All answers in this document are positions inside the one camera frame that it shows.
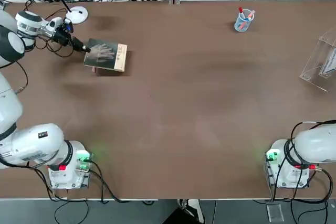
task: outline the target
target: plastic cup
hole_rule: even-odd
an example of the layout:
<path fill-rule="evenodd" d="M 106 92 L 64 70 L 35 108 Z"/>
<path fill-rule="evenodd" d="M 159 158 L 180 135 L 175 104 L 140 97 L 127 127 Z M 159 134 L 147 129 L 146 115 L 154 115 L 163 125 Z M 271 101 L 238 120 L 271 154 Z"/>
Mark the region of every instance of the plastic cup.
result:
<path fill-rule="evenodd" d="M 250 15 L 252 11 L 248 10 L 248 9 L 243 9 L 243 13 L 245 16 L 245 19 L 243 18 L 242 13 L 238 13 L 238 18 L 235 22 L 235 29 L 239 32 L 244 32 L 248 29 L 248 27 L 250 26 L 252 20 L 254 19 L 254 14 L 251 17 L 251 20 L 247 20 L 248 15 Z"/>

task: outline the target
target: table surface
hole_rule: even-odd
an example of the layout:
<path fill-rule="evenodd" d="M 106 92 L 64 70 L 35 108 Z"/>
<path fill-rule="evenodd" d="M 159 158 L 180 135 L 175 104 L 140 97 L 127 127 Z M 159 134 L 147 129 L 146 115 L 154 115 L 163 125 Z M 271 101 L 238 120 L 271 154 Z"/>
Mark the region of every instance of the table surface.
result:
<path fill-rule="evenodd" d="M 269 198 L 264 152 L 297 122 L 334 118 L 335 93 L 299 76 L 332 25 L 335 3 L 244 1 L 256 11 L 246 33 L 233 28 L 241 2 L 82 3 L 89 18 L 75 36 L 127 44 L 126 72 L 96 77 L 83 54 L 35 49 L 21 60 L 29 86 L 19 95 L 18 127 L 58 124 L 94 153 L 121 198 Z M 46 17 L 60 8 L 30 11 Z M 16 65 L 2 73 L 13 88 L 25 81 Z M 336 176 L 335 165 L 324 167 Z M 323 197 L 324 181 L 317 175 L 297 197 Z M 99 198 L 100 186 L 92 178 L 68 197 Z M 0 188 L 2 198 L 47 197 L 30 171 L 2 170 Z"/>

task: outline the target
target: floor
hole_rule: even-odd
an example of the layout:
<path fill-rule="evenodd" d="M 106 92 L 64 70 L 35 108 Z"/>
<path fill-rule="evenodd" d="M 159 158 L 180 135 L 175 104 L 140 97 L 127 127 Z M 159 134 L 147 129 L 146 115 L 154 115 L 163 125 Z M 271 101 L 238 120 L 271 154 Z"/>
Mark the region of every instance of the floor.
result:
<path fill-rule="evenodd" d="M 336 221 L 336 202 L 331 200 L 328 207 L 328 223 Z M 0 201 L 0 216 L 2 223 L 14 224 L 42 224 L 56 223 L 54 212 L 61 204 L 49 200 L 10 200 Z M 213 222 L 215 202 L 202 201 L 202 210 L 206 223 L 258 223 L 267 224 L 266 206 L 251 200 L 224 200 L 217 201 L 215 220 Z M 89 223 L 127 223 L 127 224 L 161 224 L 176 209 L 175 200 L 159 200 L 153 206 L 145 206 L 141 202 L 118 204 L 110 202 L 102 205 L 98 202 L 89 202 L 89 214 L 83 224 Z M 290 213 L 288 203 L 281 203 L 285 223 L 295 224 Z M 296 217 L 307 210 L 323 208 L 323 206 L 293 203 Z M 76 224 L 86 213 L 85 203 L 70 203 L 61 208 L 57 218 L 61 224 Z M 301 224 L 324 223 L 325 211 L 313 212 L 300 219 Z"/>

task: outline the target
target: electronic device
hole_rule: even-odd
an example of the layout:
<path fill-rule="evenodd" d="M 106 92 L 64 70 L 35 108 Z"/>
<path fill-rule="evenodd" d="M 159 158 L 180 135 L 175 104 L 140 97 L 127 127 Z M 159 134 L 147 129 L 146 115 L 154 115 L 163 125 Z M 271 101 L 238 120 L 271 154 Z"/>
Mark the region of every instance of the electronic device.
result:
<path fill-rule="evenodd" d="M 65 45 L 80 44 L 69 33 L 73 31 L 69 20 L 57 17 L 46 21 L 30 12 L 20 12 L 17 22 L 10 14 L 0 11 L 0 67 L 21 59 L 26 50 L 23 38 L 34 40 L 41 35 Z M 78 48 L 89 51 L 84 46 Z M 92 155 L 77 141 L 64 139 L 55 124 L 35 125 L 18 130 L 16 121 L 23 107 L 16 92 L 0 73 L 0 169 L 35 162 L 33 167 L 48 166 L 52 188 L 73 189 L 88 186 Z"/>
<path fill-rule="evenodd" d="M 326 125 L 302 131 L 292 141 L 275 141 L 265 157 L 269 183 L 284 188 L 307 187 L 310 170 L 319 171 L 318 164 L 336 162 L 335 138 L 336 125 Z"/>

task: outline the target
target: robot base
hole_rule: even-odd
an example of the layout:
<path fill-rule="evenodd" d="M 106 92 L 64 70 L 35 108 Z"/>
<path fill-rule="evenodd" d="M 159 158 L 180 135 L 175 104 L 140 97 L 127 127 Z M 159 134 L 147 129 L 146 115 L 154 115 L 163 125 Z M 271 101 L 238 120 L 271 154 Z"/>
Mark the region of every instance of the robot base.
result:
<path fill-rule="evenodd" d="M 271 185 L 275 185 L 279 167 L 285 158 L 284 145 L 287 142 L 285 139 L 277 140 L 273 143 L 271 149 L 266 152 L 267 176 Z M 285 160 L 278 178 L 277 187 L 282 188 L 296 188 L 301 170 L 293 167 Z M 298 188 L 304 188 L 307 185 L 309 178 L 309 169 L 302 171 L 301 179 Z"/>
<path fill-rule="evenodd" d="M 70 141 L 73 155 L 70 163 L 60 170 L 49 170 L 53 189 L 78 189 L 89 186 L 92 155 L 77 141 Z"/>

